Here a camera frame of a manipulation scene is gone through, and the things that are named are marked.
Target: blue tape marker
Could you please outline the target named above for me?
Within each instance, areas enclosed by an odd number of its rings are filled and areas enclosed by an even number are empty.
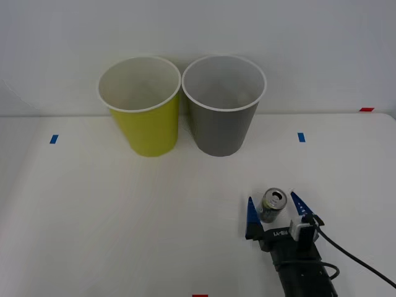
[[[59,136],[59,135],[56,135],[56,134],[52,135],[51,141],[50,141],[49,143],[50,143],[50,144],[55,144],[56,141],[57,141],[57,139],[58,139],[58,136]]]
[[[305,137],[304,137],[304,133],[297,133],[298,134],[298,140],[300,142],[305,142]]]

